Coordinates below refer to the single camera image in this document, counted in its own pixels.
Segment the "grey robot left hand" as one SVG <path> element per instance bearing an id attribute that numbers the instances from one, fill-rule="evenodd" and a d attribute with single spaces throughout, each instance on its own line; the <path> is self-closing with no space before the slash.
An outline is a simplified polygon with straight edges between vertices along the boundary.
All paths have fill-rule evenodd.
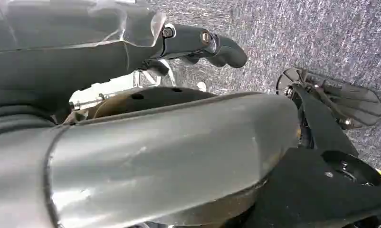
<path id="1" fill-rule="evenodd" d="M 136 0 L 0 0 L 0 228 L 179 222 L 232 200 L 296 146 L 294 103 L 256 92 L 57 124 L 71 95 L 164 57 Z"/>

